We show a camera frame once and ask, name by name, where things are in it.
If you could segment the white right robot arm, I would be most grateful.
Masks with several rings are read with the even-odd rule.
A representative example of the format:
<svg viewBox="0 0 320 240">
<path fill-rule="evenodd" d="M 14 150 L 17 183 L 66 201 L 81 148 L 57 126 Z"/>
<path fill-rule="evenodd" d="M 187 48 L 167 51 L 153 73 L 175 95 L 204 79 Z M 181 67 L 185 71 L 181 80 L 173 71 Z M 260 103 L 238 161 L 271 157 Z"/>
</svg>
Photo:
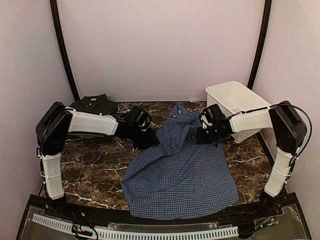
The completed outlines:
<svg viewBox="0 0 320 240">
<path fill-rule="evenodd" d="M 199 144 L 217 145 L 234 134 L 272 129 L 277 153 L 263 191 L 274 198 L 290 179 L 296 161 L 311 139 L 312 125 L 306 125 L 300 113 L 304 113 L 304 110 L 289 101 L 283 101 L 227 117 L 217 104 L 213 104 L 200 114 L 202 125 L 196 130 L 196 141 Z"/>
</svg>

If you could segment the blue checked long sleeve shirt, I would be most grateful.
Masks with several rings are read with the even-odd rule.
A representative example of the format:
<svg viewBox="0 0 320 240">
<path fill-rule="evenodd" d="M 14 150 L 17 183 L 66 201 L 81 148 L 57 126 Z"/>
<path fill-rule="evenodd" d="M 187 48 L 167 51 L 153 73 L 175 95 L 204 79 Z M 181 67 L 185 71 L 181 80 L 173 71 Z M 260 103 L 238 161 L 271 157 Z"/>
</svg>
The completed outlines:
<svg viewBox="0 0 320 240">
<path fill-rule="evenodd" d="M 130 211 L 139 203 L 207 206 L 216 213 L 239 201 L 223 145 L 199 144 L 199 114 L 175 105 L 157 131 L 158 145 L 136 156 L 121 180 Z"/>
</svg>

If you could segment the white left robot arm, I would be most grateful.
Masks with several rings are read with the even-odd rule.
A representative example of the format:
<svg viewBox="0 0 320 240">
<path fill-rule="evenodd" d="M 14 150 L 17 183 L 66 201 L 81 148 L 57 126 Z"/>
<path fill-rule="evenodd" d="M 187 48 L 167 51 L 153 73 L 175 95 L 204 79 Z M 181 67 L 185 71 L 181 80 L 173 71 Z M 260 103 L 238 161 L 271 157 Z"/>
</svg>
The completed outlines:
<svg viewBox="0 0 320 240">
<path fill-rule="evenodd" d="M 61 156 L 69 134 L 129 139 L 134 149 L 144 150 L 159 144 L 156 132 L 150 127 L 151 122 L 150 114 L 139 106 L 119 114 L 113 109 L 98 106 L 81 110 L 55 102 L 35 128 L 40 175 L 44 179 L 48 197 L 53 200 L 51 210 L 60 218 L 67 218 L 71 213 L 70 206 L 60 199 L 65 196 Z"/>
</svg>

